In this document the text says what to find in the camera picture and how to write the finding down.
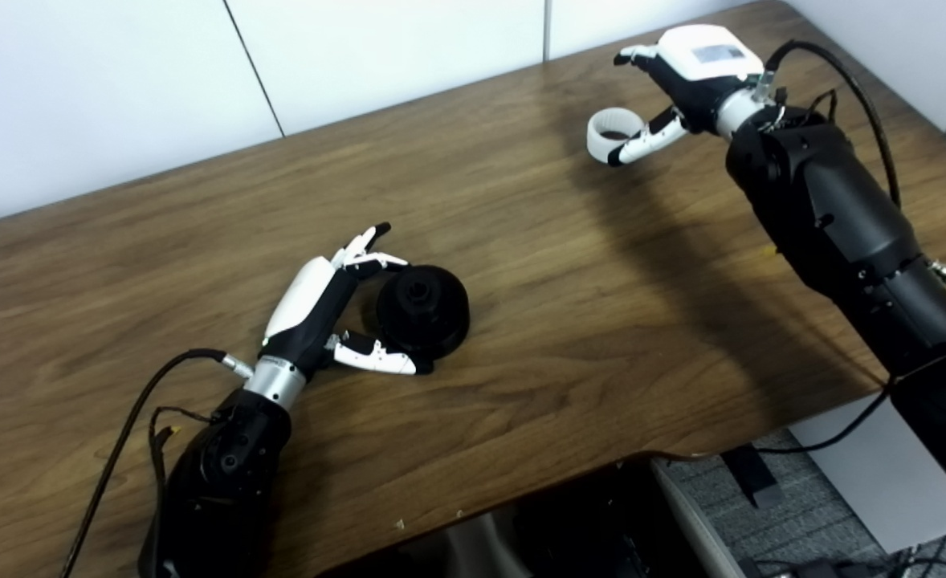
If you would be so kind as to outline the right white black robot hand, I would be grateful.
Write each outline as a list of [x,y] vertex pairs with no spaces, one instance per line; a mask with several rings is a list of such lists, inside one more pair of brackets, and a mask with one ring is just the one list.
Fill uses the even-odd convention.
[[668,29],[656,43],[619,49],[613,63],[645,72],[668,96],[669,105],[599,157],[610,167],[641,160],[689,134],[731,141],[766,107],[756,94],[763,62],[723,26],[696,23]]

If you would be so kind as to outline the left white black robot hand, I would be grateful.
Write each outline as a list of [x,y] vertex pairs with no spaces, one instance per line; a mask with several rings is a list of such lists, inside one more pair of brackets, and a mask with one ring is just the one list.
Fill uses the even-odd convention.
[[334,332],[363,279],[382,271],[400,273],[410,264],[373,249],[391,224],[378,223],[356,235],[331,257],[316,256],[300,268],[272,312],[259,357],[279,360],[307,378],[337,362],[399,376],[428,376],[433,362],[419,360],[384,341],[356,332]]

